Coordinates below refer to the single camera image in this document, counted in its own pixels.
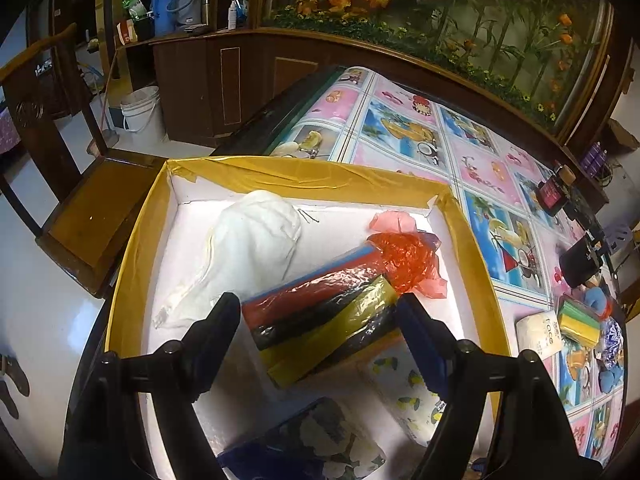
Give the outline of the lemon print tissue pack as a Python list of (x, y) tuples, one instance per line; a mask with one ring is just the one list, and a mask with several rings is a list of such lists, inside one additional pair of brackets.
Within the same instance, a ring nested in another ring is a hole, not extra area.
[(408, 346), (399, 341), (359, 368), (406, 435), (416, 444), (427, 446), (446, 403), (427, 388)]

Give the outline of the red plastic bag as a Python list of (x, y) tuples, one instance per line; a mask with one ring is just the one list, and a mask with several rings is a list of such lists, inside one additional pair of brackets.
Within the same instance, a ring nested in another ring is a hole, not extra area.
[(440, 239), (418, 229), (411, 214), (386, 210), (370, 224), (368, 241), (381, 253), (384, 275), (399, 295), (418, 292), (430, 299), (446, 299), (448, 282), (439, 272)]

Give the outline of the colourful sponge pack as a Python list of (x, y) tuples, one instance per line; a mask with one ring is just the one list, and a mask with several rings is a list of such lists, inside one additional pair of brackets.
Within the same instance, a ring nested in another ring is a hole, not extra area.
[(269, 379), (285, 389), (389, 334), (396, 302), (381, 253), (367, 240), (248, 300), (242, 313)]

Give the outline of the white cloth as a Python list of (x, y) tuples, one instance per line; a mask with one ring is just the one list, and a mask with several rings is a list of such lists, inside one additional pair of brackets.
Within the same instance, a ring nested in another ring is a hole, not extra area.
[(206, 318), (225, 292), (247, 300), (279, 285), (301, 235), (300, 214), (284, 198), (264, 190), (242, 196), (218, 214), (206, 265), (160, 307), (153, 327), (186, 327)]

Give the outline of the blue floral tissue pack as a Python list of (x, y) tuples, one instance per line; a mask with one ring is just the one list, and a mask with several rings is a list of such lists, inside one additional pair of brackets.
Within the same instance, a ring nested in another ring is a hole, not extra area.
[(321, 398), (217, 462), (238, 479), (364, 479), (386, 456), (341, 404)]

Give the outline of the blue knitted item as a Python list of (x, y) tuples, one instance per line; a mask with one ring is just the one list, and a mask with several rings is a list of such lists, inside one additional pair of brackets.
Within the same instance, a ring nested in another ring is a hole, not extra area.
[(602, 393), (611, 393), (624, 376), (624, 336), (613, 316), (613, 301), (601, 287), (588, 287), (584, 304), (600, 323), (600, 339), (594, 347), (598, 361), (598, 384)]

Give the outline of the blue printed plastic bag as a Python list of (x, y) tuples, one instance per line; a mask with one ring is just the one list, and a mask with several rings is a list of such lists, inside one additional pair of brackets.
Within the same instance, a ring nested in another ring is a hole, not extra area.
[(624, 336), (620, 324), (609, 316), (600, 326), (600, 340), (597, 346), (597, 359), (606, 370), (610, 370), (620, 362), (624, 351)]

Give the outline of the wooden chair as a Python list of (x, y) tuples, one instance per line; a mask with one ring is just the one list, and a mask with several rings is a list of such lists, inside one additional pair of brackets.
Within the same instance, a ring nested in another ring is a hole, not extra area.
[[(2, 183), (1, 192), (40, 249), (91, 296), (103, 298), (164, 161), (107, 146), (78, 68), (75, 29), (70, 25), (36, 41), (1, 70), (14, 126), (58, 204), (46, 222), (38, 224), (8, 182)], [(86, 170), (78, 168), (44, 104), (36, 61), (46, 51), (58, 62), (67, 101), (84, 116), (96, 142), (99, 154)]]

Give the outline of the purple phone stand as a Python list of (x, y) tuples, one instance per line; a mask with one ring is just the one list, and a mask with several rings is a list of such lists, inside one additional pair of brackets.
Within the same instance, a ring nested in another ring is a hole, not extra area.
[(634, 238), (631, 227), (620, 220), (616, 220), (607, 226), (601, 226), (597, 222), (592, 234), (597, 244), (597, 255), (605, 263), (612, 278), (617, 278), (617, 269), (613, 266), (612, 257), (616, 252), (625, 248)]

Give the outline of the white plastic bucket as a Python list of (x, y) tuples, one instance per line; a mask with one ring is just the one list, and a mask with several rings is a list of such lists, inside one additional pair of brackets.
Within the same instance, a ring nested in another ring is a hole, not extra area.
[(165, 139), (160, 88), (146, 86), (124, 96), (120, 101), (124, 129), (137, 148), (148, 148)]

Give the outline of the flower landscape picture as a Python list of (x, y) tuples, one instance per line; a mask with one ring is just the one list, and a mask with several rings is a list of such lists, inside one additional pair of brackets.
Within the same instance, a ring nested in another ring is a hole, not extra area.
[(562, 144), (597, 133), (634, 42), (608, 0), (252, 0), (258, 25), (375, 44), (469, 81)]

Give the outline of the blue thermos jug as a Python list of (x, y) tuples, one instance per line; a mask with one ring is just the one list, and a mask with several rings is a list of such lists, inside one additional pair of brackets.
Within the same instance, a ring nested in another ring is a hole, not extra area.
[(154, 35), (163, 37), (202, 21), (202, 0), (152, 0)]

